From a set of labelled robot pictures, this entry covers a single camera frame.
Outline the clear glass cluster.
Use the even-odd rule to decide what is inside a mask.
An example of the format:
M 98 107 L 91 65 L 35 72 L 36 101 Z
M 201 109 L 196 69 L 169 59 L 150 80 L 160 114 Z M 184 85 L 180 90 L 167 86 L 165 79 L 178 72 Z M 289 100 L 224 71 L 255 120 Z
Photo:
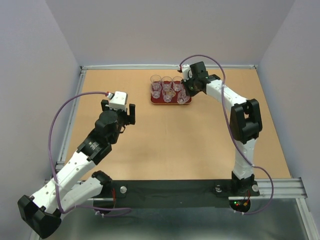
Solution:
M 165 103 L 170 103 L 172 101 L 174 91 L 172 88 L 165 88 L 162 90 L 162 98 Z
M 175 92 L 180 92 L 182 89 L 182 80 L 183 78 L 180 76 L 175 76 L 172 79 L 172 88 Z
M 184 105 L 188 102 L 190 97 L 187 95 L 185 90 L 181 90 L 177 95 L 177 103 L 180 105 Z

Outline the clear glass cluster front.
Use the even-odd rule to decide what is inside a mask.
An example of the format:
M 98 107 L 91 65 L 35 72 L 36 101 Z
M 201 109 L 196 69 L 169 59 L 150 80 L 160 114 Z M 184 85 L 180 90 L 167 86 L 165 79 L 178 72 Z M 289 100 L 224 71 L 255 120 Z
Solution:
M 170 103 L 172 101 L 174 91 L 172 88 L 165 88 L 162 90 L 162 98 L 165 103 Z

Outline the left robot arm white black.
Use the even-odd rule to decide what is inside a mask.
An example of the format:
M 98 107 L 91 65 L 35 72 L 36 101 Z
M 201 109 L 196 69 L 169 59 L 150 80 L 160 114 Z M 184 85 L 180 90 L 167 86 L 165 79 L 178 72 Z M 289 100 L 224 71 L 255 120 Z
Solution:
M 78 146 L 68 163 L 40 190 L 23 195 L 17 202 L 21 218 L 40 238 L 51 236 L 60 226 L 63 215 L 80 207 L 89 198 L 109 194 L 116 201 L 112 179 L 103 171 L 94 172 L 81 185 L 78 180 L 97 166 L 112 150 L 126 126 L 136 123 L 136 106 L 131 103 L 101 102 L 102 112 L 93 130 Z

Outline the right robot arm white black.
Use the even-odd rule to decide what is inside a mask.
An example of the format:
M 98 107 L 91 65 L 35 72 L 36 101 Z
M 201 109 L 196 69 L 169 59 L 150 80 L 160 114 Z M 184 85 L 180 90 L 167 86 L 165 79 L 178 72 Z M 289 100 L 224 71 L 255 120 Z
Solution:
M 183 75 L 181 83 L 187 95 L 193 97 L 203 92 L 222 104 L 228 132 L 235 147 L 234 167 L 226 187 L 233 195 L 242 195 L 255 184 L 254 149 L 263 128 L 259 102 L 230 89 L 226 85 L 225 73 L 222 74 L 223 78 L 210 75 L 202 61 L 181 65 L 178 71 Z

